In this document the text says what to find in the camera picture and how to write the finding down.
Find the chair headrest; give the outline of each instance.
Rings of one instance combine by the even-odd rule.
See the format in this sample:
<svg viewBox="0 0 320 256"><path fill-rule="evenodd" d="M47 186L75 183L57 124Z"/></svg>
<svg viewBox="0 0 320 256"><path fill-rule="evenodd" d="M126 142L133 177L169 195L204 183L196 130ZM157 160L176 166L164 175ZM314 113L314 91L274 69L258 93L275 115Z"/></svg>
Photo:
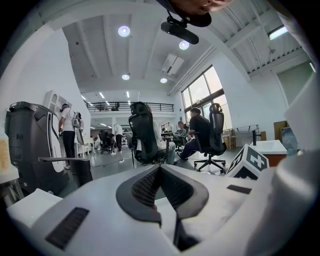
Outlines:
<svg viewBox="0 0 320 256"><path fill-rule="evenodd" d="M222 112L222 107L219 103L212 103L212 105L209 108L210 113L220 113Z"/></svg>
<svg viewBox="0 0 320 256"><path fill-rule="evenodd" d="M142 115L149 112L147 105L141 101L133 103L130 108L132 115Z"/></svg>

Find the jeans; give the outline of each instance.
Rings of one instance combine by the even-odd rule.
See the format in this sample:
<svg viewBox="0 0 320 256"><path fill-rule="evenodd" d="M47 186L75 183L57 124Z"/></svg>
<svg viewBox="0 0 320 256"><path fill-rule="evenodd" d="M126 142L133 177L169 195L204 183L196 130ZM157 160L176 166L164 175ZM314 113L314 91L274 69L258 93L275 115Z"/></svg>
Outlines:
<svg viewBox="0 0 320 256"><path fill-rule="evenodd" d="M67 158L75 158L75 135L76 133L71 130L65 130L63 132L63 146L65 155Z"/></svg>
<svg viewBox="0 0 320 256"><path fill-rule="evenodd" d="M122 147L122 135L121 134L116 135L115 141L116 141L116 146L118 148L118 152L120 152Z"/></svg>
<svg viewBox="0 0 320 256"><path fill-rule="evenodd" d="M185 144L182 154L180 155L181 159L186 159L192 156L196 151L199 151L199 147L196 139L191 140Z"/></svg>
<svg viewBox="0 0 320 256"><path fill-rule="evenodd" d="M176 145L170 145L168 158L166 159L166 163L168 165L173 165L175 163L175 154L176 154Z"/></svg>

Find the man in black shirt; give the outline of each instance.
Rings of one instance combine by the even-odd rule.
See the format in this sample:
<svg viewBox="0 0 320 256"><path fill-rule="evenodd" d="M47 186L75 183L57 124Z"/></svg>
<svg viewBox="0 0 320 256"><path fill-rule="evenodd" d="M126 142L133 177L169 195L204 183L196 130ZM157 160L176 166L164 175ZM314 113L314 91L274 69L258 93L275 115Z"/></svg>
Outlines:
<svg viewBox="0 0 320 256"><path fill-rule="evenodd" d="M210 136L210 122L208 119L203 117L200 109L194 107L190 110L190 131L189 133L199 133L198 139L202 146L209 147L209 136ZM199 147L196 139L185 144L182 154L180 155L181 159L186 160L189 156L193 155L196 151L199 151Z"/></svg>

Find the air conditioner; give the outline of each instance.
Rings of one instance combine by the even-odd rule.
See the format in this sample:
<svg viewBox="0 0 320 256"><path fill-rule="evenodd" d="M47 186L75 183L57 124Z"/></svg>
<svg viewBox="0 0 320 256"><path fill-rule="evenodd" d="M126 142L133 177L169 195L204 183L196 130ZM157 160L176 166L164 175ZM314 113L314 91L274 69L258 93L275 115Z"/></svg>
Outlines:
<svg viewBox="0 0 320 256"><path fill-rule="evenodd" d="M184 59L170 53L163 64L162 71L169 76L175 75L184 61Z"/></svg>

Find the black pants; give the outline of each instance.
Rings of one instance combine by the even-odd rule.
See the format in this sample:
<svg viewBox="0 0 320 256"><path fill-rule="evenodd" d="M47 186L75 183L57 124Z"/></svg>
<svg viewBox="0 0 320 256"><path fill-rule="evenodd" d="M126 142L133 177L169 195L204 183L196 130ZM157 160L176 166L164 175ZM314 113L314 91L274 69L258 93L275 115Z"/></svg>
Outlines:
<svg viewBox="0 0 320 256"><path fill-rule="evenodd" d="M197 144L197 141L195 139L191 140L187 144L185 144L183 152L181 154L182 159L186 159L196 153L196 151L199 151L199 147Z"/></svg>
<svg viewBox="0 0 320 256"><path fill-rule="evenodd" d="M63 145L67 158L75 158L75 135L76 133L71 130L63 132Z"/></svg>
<svg viewBox="0 0 320 256"><path fill-rule="evenodd" d="M116 146L118 148L118 152L121 151L121 147L122 147L122 135L118 134L115 136L115 141L116 141Z"/></svg>

